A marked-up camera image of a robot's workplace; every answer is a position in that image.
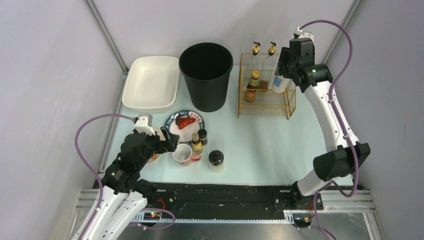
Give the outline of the silver lid pepper jar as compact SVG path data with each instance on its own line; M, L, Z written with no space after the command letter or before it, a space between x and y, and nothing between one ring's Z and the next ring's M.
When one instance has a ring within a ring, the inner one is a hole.
M280 75L276 75L274 77L274 80L272 82L272 87L271 89L275 92L275 93L283 93L287 86L290 83L290 79L289 78L285 78L283 76Z

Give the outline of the clear glass oil bottle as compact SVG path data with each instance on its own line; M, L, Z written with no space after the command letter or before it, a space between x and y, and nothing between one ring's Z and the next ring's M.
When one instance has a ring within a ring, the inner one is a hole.
M274 66L274 55L276 52L276 43L271 41L270 47L268 48L268 54L267 57L264 60L264 69L265 70L272 70Z

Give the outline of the dark liquid glass bottle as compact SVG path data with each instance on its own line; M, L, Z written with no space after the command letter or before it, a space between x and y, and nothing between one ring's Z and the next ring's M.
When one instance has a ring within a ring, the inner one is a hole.
M261 44L257 41L254 41L253 43L255 44L255 46L252 48L252 57L251 57L251 63L250 63L251 70L252 70L252 72L254 70L261 71L262 67L260 65L261 60L260 60L260 56L259 56ZM257 89L264 91L265 88L266 88L266 82L264 80L260 80L260 78L259 78L259 81L260 82L259 82L259 86L258 86Z

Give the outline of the black lid spice jar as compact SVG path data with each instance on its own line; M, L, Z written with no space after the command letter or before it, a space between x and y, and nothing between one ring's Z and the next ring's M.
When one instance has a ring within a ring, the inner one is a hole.
M209 169L219 173L224 168L224 154L220 150L213 150L208 155Z

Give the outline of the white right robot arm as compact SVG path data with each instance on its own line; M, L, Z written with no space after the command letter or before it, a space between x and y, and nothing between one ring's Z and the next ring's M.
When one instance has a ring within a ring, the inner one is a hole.
M313 159L313 169L293 184L297 197L309 197L331 181L355 173L370 155L368 143L353 133L334 91L333 76L326 64L315 63L310 38L295 38L282 47L276 76L290 79L305 95L318 119L326 153Z

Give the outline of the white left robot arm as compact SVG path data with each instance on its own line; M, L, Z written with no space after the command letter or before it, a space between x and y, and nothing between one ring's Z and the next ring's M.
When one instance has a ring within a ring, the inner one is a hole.
M158 199L157 187L140 178L140 172L155 155L176 150L179 135L166 127L152 133L134 130L106 169L99 193L74 240L115 240L135 215Z

